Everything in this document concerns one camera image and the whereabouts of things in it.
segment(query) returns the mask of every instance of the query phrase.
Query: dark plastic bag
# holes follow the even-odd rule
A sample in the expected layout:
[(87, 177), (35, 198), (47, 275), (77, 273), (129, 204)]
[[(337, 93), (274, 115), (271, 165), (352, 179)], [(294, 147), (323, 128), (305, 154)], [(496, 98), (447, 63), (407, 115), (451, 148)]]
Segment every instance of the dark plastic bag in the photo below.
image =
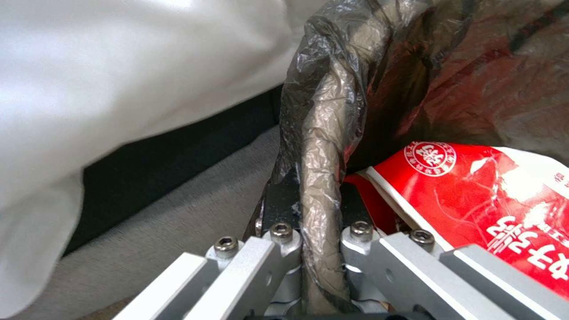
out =
[(569, 164), (568, 11), (553, 0), (338, 0), (306, 23), (269, 184), (299, 176), (308, 313), (354, 311), (339, 254), (348, 168), (412, 140)]

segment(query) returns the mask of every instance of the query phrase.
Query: silver metal bar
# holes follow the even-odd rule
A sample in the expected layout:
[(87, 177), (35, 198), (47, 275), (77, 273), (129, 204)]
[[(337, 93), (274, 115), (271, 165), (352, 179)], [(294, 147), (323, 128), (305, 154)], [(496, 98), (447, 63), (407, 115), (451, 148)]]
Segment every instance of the silver metal bar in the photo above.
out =
[(402, 233), (361, 243), (346, 228), (342, 248), (346, 263), (362, 270), (400, 312), (420, 306), (437, 320), (513, 319)]
[(247, 315), (263, 315), (283, 277), (297, 263), (294, 255), (300, 250), (300, 235), (294, 234), (298, 241), (294, 250), (249, 238), (184, 320), (242, 320)]
[(114, 320), (181, 319), (218, 274), (215, 261), (182, 253)]
[(569, 303), (477, 245), (444, 253), (440, 261), (518, 319), (569, 319)]

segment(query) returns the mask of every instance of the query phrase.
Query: printed logo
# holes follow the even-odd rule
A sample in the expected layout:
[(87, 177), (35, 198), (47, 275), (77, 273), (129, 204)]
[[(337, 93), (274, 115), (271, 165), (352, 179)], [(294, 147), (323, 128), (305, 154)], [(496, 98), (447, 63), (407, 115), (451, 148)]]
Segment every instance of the printed logo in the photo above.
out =
[(430, 177), (449, 173), (456, 163), (455, 149), (444, 142), (412, 142), (403, 152), (411, 167)]

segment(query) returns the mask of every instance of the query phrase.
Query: white cloth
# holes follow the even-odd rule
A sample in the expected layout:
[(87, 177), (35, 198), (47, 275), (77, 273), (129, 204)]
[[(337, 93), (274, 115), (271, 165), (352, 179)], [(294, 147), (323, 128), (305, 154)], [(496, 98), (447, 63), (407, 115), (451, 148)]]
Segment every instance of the white cloth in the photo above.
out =
[(45, 286), (81, 208), (81, 169), (285, 79), (325, 0), (4, 0), (0, 317)]

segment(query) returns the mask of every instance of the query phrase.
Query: black fabric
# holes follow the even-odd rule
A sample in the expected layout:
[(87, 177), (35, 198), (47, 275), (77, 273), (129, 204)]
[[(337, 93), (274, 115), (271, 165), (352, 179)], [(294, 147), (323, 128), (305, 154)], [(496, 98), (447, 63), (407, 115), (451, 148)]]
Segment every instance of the black fabric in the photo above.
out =
[(281, 88), (211, 118), (125, 145), (84, 170), (68, 254), (251, 143), (277, 124)]

